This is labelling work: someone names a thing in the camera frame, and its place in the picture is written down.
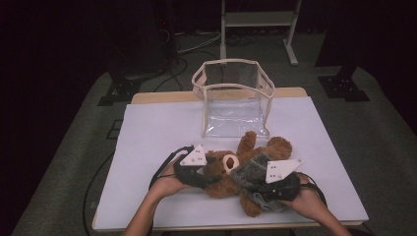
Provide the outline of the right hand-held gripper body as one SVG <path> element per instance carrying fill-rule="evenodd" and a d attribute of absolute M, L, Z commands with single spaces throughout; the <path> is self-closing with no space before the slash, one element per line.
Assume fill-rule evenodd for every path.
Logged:
<path fill-rule="evenodd" d="M 294 200 L 300 191 L 300 179 L 295 170 L 302 163 L 301 159 L 269 161 L 262 195 L 268 200 Z"/>

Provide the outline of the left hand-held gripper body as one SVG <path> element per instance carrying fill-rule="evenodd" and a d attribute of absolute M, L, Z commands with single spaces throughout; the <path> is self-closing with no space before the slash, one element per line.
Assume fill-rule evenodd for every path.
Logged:
<path fill-rule="evenodd" d="M 175 176 L 183 184 L 197 187 L 199 181 L 209 179 L 199 172 L 206 165 L 206 155 L 201 145 L 187 147 L 187 153 L 181 154 L 174 163 Z"/>

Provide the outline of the brown teddy bear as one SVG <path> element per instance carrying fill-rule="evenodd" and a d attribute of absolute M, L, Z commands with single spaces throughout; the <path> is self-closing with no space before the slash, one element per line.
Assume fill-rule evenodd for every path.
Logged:
<path fill-rule="evenodd" d="M 216 161 L 208 163 L 203 168 L 204 174 L 208 177 L 219 177 L 217 183 L 205 188 L 207 195 L 217 199 L 239 195 L 241 207 L 247 205 L 250 212 L 255 213 L 257 211 L 255 206 L 244 199 L 237 185 L 230 178 L 230 172 L 261 152 L 266 153 L 271 161 L 287 160 L 291 156 L 292 145 L 282 137 L 273 137 L 268 140 L 265 147 L 256 147 L 256 140 L 257 134 L 250 131 L 241 138 L 235 152 L 231 150 L 210 150 L 206 153 L 206 157 L 215 157 Z"/>

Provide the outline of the grey furry toy garment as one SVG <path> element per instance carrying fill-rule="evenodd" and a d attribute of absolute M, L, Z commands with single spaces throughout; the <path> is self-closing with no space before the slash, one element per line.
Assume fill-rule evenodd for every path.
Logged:
<path fill-rule="evenodd" d="M 230 172 L 230 178 L 237 185 L 244 199 L 248 200 L 257 209 L 255 213 L 252 213 L 247 205 L 242 205 L 248 216 L 258 216 L 263 210 L 280 212 L 285 209 L 283 204 L 275 200 L 268 200 L 258 191 L 266 182 L 269 161 L 271 161 L 271 158 L 266 153 L 261 152 Z"/>

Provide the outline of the transparent bag with beige trim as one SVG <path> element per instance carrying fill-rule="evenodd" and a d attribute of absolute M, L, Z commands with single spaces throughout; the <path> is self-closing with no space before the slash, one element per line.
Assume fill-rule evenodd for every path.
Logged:
<path fill-rule="evenodd" d="M 193 75 L 192 85 L 204 104 L 204 138 L 239 138 L 249 131 L 269 137 L 267 120 L 275 86 L 257 61 L 204 62 Z"/>

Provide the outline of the person's left hand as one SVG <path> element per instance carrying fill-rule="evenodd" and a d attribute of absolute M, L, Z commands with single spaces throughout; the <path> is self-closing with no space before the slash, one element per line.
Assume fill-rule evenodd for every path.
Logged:
<path fill-rule="evenodd" d="M 183 184 L 176 178 L 174 164 L 169 163 L 153 183 L 149 193 L 155 198 L 161 199 L 175 195 L 186 188 L 188 188 L 188 185 Z"/>

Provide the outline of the person's right hand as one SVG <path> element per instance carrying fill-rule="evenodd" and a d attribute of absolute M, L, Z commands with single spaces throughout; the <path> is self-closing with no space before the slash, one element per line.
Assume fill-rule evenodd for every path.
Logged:
<path fill-rule="evenodd" d="M 321 201 L 314 189 L 303 187 L 292 201 L 282 201 L 298 214 L 317 220 L 327 212 L 326 206 Z"/>

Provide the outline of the black stand base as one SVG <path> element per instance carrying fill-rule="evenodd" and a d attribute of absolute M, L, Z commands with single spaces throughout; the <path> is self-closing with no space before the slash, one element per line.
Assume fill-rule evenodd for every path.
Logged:
<path fill-rule="evenodd" d="M 352 76 L 354 65 L 344 65 L 334 76 L 320 76 L 319 81 L 329 98 L 343 98 L 347 102 L 369 101 L 368 95 L 358 89 Z"/>
<path fill-rule="evenodd" d="M 98 106 L 112 106 L 115 102 L 130 102 L 133 96 L 139 92 L 141 82 L 126 81 L 125 83 L 112 82 L 106 95 L 98 101 Z"/>

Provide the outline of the white metal stand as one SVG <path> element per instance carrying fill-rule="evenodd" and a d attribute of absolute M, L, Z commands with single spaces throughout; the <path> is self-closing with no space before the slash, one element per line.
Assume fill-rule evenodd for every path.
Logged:
<path fill-rule="evenodd" d="M 292 40 L 301 5 L 302 0 L 296 0 L 292 11 L 228 13 L 225 11 L 225 0 L 221 0 L 220 58 L 225 59 L 227 57 L 226 30 L 228 28 L 289 27 L 289 33 L 283 39 L 283 45 L 290 64 L 297 66 L 298 60 L 292 48 Z"/>

